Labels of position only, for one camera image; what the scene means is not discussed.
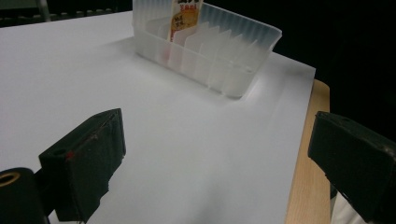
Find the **snack package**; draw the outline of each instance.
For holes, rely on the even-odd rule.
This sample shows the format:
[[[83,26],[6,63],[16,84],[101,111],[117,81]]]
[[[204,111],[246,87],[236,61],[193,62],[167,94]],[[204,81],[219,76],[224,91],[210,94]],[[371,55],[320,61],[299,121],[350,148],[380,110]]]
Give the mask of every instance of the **snack package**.
[[[175,32],[195,26],[203,0],[172,0],[171,30],[168,40],[173,41]]]

